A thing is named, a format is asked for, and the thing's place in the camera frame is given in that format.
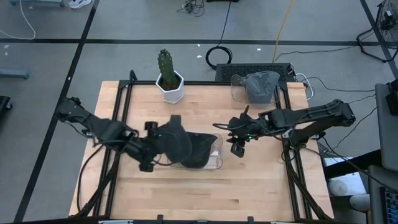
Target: black cable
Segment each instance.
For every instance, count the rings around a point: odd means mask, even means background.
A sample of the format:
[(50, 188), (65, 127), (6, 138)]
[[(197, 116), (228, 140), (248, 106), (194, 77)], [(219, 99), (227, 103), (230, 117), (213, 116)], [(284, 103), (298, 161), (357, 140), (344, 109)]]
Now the black cable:
[(351, 162), (347, 157), (342, 156), (342, 155), (338, 154), (337, 152), (335, 152), (335, 150), (332, 149), (332, 148), (329, 146), (329, 144), (327, 144), (327, 145), (328, 145), (328, 147), (330, 148), (330, 151), (331, 151), (332, 153), (334, 153), (336, 156), (340, 157), (342, 160), (344, 160), (345, 162), (347, 162), (349, 165), (351, 165), (352, 167), (354, 167), (354, 168), (355, 168), (356, 170), (358, 170), (359, 172), (362, 172), (362, 173), (365, 174), (366, 176), (370, 177), (372, 180), (376, 181), (376, 182), (377, 182), (378, 184), (380, 184), (381, 186), (383, 186), (383, 187), (385, 187), (385, 188), (387, 188), (387, 189), (390, 189), (390, 190), (392, 190), (392, 191), (398, 192), (398, 190), (393, 189), (392, 187), (390, 187), (390, 186), (386, 185), (385, 183), (381, 182), (380, 180), (377, 180), (375, 177), (373, 177), (372, 175), (368, 174), (368, 172), (366, 172), (365, 170), (362, 170), (361, 168), (359, 168), (357, 165), (355, 165), (353, 162)]
[(98, 187), (95, 190), (94, 194), (91, 196), (89, 201), (85, 204), (85, 206), (81, 209), (81, 211), (75, 215), (76, 217), (87, 217), (88, 216), (91, 209), (94, 207), (94, 204), (102, 196), (102, 193), (103, 193), (104, 189), (106, 188), (106, 186), (108, 185), (108, 183), (117, 174), (116, 173), (116, 168), (117, 168), (116, 165), (119, 164), (119, 159), (120, 159), (120, 156), (115, 156), (115, 160), (113, 161), (112, 166), (111, 166), (110, 170), (108, 171), (108, 173), (106, 174), (104, 180), (100, 184), (98, 184)]
[(325, 137), (322, 137), (322, 138), (323, 138), (323, 140), (325, 141), (326, 145), (331, 149), (332, 147), (329, 145), (328, 140), (326, 140)]
[(97, 143), (94, 144), (95, 146), (98, 146), (100, 144), (109, 144), (109, 143), (127, 143), (128, 140), (109, 140), (109, 141), (98, 141)]
[(73, 124), (71, 124), (69, 122), (65, 122), (65, 124), (69, 124), (79, 135), (81, 135), (81, 136), (83, 136), (85, 138), (91, 138), (90, 136), (87, 136), (87, 135), (81, 133), (79, 130), (77, 130), (77, 128)]
[(78, 178), (78, 182), (77, 182), (77, 210), (80, 212), (81, 208), (80, 208), (80, 189), (81, 189), (81, 178), (83, 176), (83, 171), (86, 168), (88, 162), (95, 156), (97, 155), (97, 153), (100, 152), (100, 150), (103, 148), (103, 146), (99, 147), (94, 153), (92, 153), (92, 155), (87, 158), (86, 162), (83, 164), (83, 166), (81, 167), (80, 173), (79, 173), (79, 178)]
[(315, 151), (315, 150), (309, 149), (309, 148), (307, 148), (307, 147), (303, 147), (303, 149), (306, 149), (306, 150), (308, 150), (308, 151), (310, 151), (310, 152), (312, 152), (312, 153), (315, 153), (315, 154), (318, 155), (318, 156), (321, 156), (321, 154), (320, 154), (319, 152)]
[(212, 51), (214, 51), (214, 50), (216, 50), (216, 49), (223, 50), (223, 51), (225, 51), (225, 52), (228, 54), (228, 62), (227, 62), (227, 64), (229, 64), (229, 63), (232, 62), (232, 58), (233, 58), (232, 51), (231, 51), (230, 49), (228, 49), (227, 47), (222, 47), (222, 46), (220, 46), (220, 44), (221, 44), (222, 41), (223, 41), (223, 37), (224, 37), (224, 33), (225, 33), (225, 27), (226, 27), (226, 23), (227, 23), (227, 21), (228, 21), (228, 16), (229, 16), (229, 10), (231, 9), (231, 3), (232, 3), (232, 1), (229, 1), (228, 11), (227, 11), (227, 13), (226, 13), (226, 18), (225, 18), (225, 23), (224, 23), (223, 34), (221, 35), (220, 41), (218, 42), (218, 44), (217, 44), (216, 47), (212, 47), (212, 48), (211, 48), (209, 51), (207, 51), (207, 53), (206, 53), (206, 63), (207, 63), (212, 69), (214, 69), (214, 70), (217, 69), (217, 66), (216, 66), (216, 65), (213, 65), (212, 63), (210, 63), (210, 61), (209, 61), (209, 56), (210, 56), (210, 54), (212, 53)]
[(239, 129), (239, 128), (243, 128), (243, 127), (245, 127), (247, 125), (248, 125), (247, 123), (244, 123), (244, 124), (242, 124), (242, 125), (240, 125), (238, 127), (228, 128), (228, 124), (221, 124), (221, 123), (214, 123), (213, 124), (214, 127), (222, 129), (222, 130), (226, 130), (226, 131), (231, 131), (231, 130), (236, 130), (236, 129)]
[(343, 91), (343, 92), (372, 92), (372, 91), (374, 91), (374, 90), (339, 90), (339, 89), (328, 88), (320, 78), (308, 77), (307, 79), (311, 79), (311, 78), (319, 80), (322, 83), (323, 87), (325, 87), (327, 90), (331, 90), (331, 91)]
[[(367, 35), (366, 37), (364, 37), (362, 40), (364, 40), (364, 39), (370, 37), (372, 34), (373, 34), (373, 32), (372, 32), (371, 34)], [(279, 58), (280, 56), (282, 56), (282, 55), (290, 55), (290, 54), (295, 54), (295, 53), (298, 53), (298, 54), (310, 54), (310, 53), (319, 53), (319, 52), (337, 52), (337, 51), (340, 51), (340, 50), (351, 49), (351, 48), (353, 48), (353, 47), (358, 47), (358, 45), (350, 46), (350, 47), (342, 47), (342, 48), (333, 49), (333, 50), (311, 50), (311, 51), (308, 51), (308, 52), (301, 52), (301, 51), (295, 50), (295, 51), (293, 51), (293, 52), (280, 53), (280, 54), (278, 55), (278, 57), (276, 57), (276, 59), (274, 60), (274, 62), (276, 62), (276, 61), (278, 60), (278, 58)]]
[(186, 14), (194, 14), (193, 16), (195, 16), (195, 17), (201, 17), (206, 12), (205, 2), (204, 2), (204, 0), (201, 0), (201, 3), (198, 4), (197, 0), (188, 0), (185, 2), (185, 5), (181, 9), (177, 10), (177, 12), (186, 13)]
[(331, 148), (332, 150), (335, 150), (340, 144), (341, 142), (343, 142), (353, 131), (355, 131), (356, 127), (358, 127), (359, 124), (361, 124), (362, 121), (364, 121), (368, 116), (370, 116), (377, 107), (375, 107), (368, 115), (366, 115), (364, 118), (362, 118), (361, 120), (358, 121), (358, 124), (355, 125), (355, 127), (346, 135), (344, 136), (344, 138), (342, 140), (340, 140), (340, 142), (338, 142), (337, 146), (334, 148)]
[(374, 97), (374, 96), (376, 96), (376, 94), (373, 94), (373, 95), (371, 95), (371, 96), (365, 96), (365, 97), (362, 98), (362, 99), (351, 101), (351, 102), (349, 102), (348, 104), (352, 104), (352, 103), (354, 103), (354, 102), (358, 102), (358, 101), (361, 101), (361, 100), (365, 100), (366, 98), (370, 98), (370, 97)]

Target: cactus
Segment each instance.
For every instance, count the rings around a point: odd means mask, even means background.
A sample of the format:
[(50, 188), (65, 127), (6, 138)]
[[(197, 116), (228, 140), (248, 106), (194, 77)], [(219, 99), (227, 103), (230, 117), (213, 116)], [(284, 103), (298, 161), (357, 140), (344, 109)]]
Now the cactus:
[(162, 74), (162, 83), (160, 83), (162, 88), (166, 91), (177, 89), (179, 79), (174, 74), (173, 60), (170, 53), (166, 49), (161, 50), (157, 61)]

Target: gray floor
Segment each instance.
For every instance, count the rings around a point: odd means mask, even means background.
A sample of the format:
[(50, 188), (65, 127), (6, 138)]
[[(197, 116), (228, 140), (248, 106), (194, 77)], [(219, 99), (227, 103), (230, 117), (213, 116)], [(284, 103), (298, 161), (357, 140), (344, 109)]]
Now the gray floor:
[[(101, 0), (88, 38), (219, 39), (228, 3), (209, 3), (204, 16), (192, 17), (175, 12), (184, 2)], [(375, 15), (378, 1), (367, 2)], [(232, 4), (225, 39), (275, 40), (288, 5), (288, 0), (242, 0)], [(91, 6), (76, 11), (53, 5), (34, 4), (32, 9), (29, 6), (24, 4), (27, 18), (37, 37), (46, 39), (80, 38), (91, 9)], [(348, 41), (369, 27), (359, 1), (296, 1), (281, 39)], [(0, 2), (0, 29), (23, 37), (31, 35), (19, 8), (7, 1)], [(93, 111), (103, 80), (125, 79), (130, 69), (134, 69), (140, 80), (155, 80), (159, 74), (157, 54), (163, 48), (170, 50), (175, 69), (186, 80), (214, 80), (215, 72), (205, 62), (206, 52), (212, 46), (86, 44), (68, 96), (78, 96), (85, 108)], [(273, 45), (226, 46), (234, 53), (234, 63), (270, 62), (274, 51)], [(28, 80), (0, 78), (0, 95), (11, 96), (14, 103), (14, 109), (0, 126), (0, 223), (11, 222), (15, 217), (76, 47), (77, 44), (0, 44), (0, 67), (28, 69), (31, 74)], [(281, 45), (279, 52), (340, 47)], [(380, 47), (367, 49), (384, 56)], [(210, 60), (223, 63), (227, 58), (222, 52), (214, 52)], [(290, 62), (296, 72), (320, 77), (332, 88), (373, 89), (376, 83), (394, 79), (387, 63), (363, 55), (358, 47), (333, 53), (285, 55), (278, 62)], [(317, 80), (310, 83), (315, 89), (310, 106), (335, 98), (352, 101), (371, 95), (328, 91)], [(353, 103), (352, 109), (359, 120), (375, 106), (374, 98), (370, 98)], [(335, 146), (349, 131), (350, 128), (333, 128), (326, 138)], [(24, 220), (68, 215), (85, 142), (71, 127), (57, 125)], [(337, 151), (344, 156), (358, 156), (375, 149), (379, 149), (376, 113), (363, 121)], [(340, 212), (336, 216), (344, 217)], [(363, 217), (355, 213), (344, 219), (363, 222)]]

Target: clear plastic container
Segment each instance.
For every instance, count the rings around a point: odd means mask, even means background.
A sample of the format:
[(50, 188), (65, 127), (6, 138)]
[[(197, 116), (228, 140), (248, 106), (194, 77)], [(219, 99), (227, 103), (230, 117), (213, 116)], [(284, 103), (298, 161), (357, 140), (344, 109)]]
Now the clear plastic container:
[(223, 154), (222, 154), (222, 147), (223, 147), (223, 138), (219, 134), (213, 134), (214, 136), (217, 137), (217, 139), (213, 142), (212, 145), (209, 147), (206, 147), (204, 149), (201, 149), (201, 151), (206, 152), (206, 154), (200, 154), (203, 155), (205, 158), (200, 158), (200, 159), (207, 159), (208, 161), (206, 164), (200, 167), (186, 167), (184, 165), (184, 161), (181, 163), (176, 163), (172, 164), (171, 167), (174, 168), (179, 168), (179, 169), (190, 169), (190, 170), (215, 170), (221, 168), (223, 165)]
[(273, 95), (267, 103), (253, 102), (248, 96), (247, 89), (243, 86), (243, 80), (245, 77), (240, 77), (239, 75), (233, 75), (231, 78), (231, 106), (235, 109), (245, 109), (245, 107), (250, 106), (254, 109), (270, 110), (274, 108), (274, 105), (279, 102), (280, 95), (275, 94), (279, 92), (279, 85), (273, 91)]

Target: white cable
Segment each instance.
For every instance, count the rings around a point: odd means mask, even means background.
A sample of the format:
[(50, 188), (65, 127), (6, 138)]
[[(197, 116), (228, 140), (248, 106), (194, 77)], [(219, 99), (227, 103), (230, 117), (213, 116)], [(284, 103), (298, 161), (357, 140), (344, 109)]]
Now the white cable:
[(9, 34), (7, 34), (6, 32), (4, 32), (4, 31), (1, 30), (1, 29), (0, 29), (0, 32), (3, 33), (4, 35), (8, 36), (8, 37), (11, 37), (11, 38), (14, 38), (14, 39), (18, 39), (18, 40), (33, 40), (33, 39), (36, 38), (36, 31), (35, 31), (35, 29), (33, 29), (33, 27), (31, 26), (31, 24), (29, 23), (29, 21), (26, 19), (26, 16), (25, 16), (25, 14), (24, 14), (24, 10), (22, 9), (22, 0), (19, 0), (19, 7), (20, 7), (20, 9), (21, 9), (22, 16), (24, 17), (26, 23), (28, 24), (28, 26), (29, 26), (29, 27), (32, 29), (32, 31), (33, 31), (33, 37), (32, 37), (32, 38), (14, 37), (13, 35), (9, 35)]
[(313, 97), (313, 90), (312, 90), (312, 86), (311, 86), (309, 80), (308, 80), (307, 77), (306, 77), (304, 74), (302, 74), (302, 73), (297, 73), (296, 75), (301, 75), (301, 76), (304, 77), (305, 81), (306, 81), (307, 84), (308, 84), (308, 87), (310, 87), (310, 90), (311, 90), (311, 96), (310, 96), (309, 98), (307, 98), (307, 100), (311, 100), (312, 97)]

